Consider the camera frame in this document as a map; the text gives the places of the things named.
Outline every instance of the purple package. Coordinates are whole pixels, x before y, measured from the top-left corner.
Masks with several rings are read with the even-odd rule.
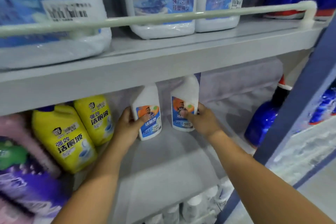
[[[0,191],[32,213],[53,218],[67,202],[53,179],[22,146],[0,136]]]

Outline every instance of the yellow toilet cleaner bottle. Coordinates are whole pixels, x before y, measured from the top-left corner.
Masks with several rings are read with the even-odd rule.
[[[111,111],[103,95],[75,100],[73,106],[95,146],[111,140],[114,126]]]
[[[33,111],[35,136],[49,153],[72,174],[95,161],[97,152],[76,110],[51,105]]]

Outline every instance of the shelf surface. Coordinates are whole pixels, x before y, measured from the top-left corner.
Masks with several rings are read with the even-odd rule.
[[[242,135],[256,108],[271,98],[274,87],[210,102],[225,132],[249,154],[254,149]],[[136,140],[120,168],[118,191],[108,223],[135,224],[219,183],[225,176],[214,149],[196,131],[171,127],[162,117],[162,131],[153,139]],[[75,188],[84,179],[75,176]]]
[[[0,72],[0,115],[312,48],[326,24],[299,23],[242,17],[234,29],[154,40],[114,29],[101,55]]]

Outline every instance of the person's right hand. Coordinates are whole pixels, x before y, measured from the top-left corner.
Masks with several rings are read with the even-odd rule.
[[[203,104],[198,103],[198,111],[199,115],[194,115],[192,113],[188,113],[187,111],[181,111],[181,116],[188,119],[193,124],[197,132],[207,138],[217,131],[222,131],[216,116],[210,109],[206,108]]]

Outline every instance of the shelf railing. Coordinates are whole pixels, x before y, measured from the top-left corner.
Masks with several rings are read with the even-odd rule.
[[[315,1],[301,1],[287,5],[268,5],[248,8],[212,10],[205,12],[189,12],[174,14],[153,14],[146,16],[129,16],[119,18],[108,18],[103,21],[67,21],[67,22],[46,22],[31,23],[21,25],[7,25],[0,27],[0,37],[43,34],[51,32],[75,31],[81,29],[99,29],[110,27],[121,27],[129,25],[161,24],[166,22],[187,21],[195,19],[210,19],[248,14],[261,14],[270,12],[280,12],[287,10],[305,11],[301,20],[300,28],[309,29],[314,24],[314,16],[317,11]]]

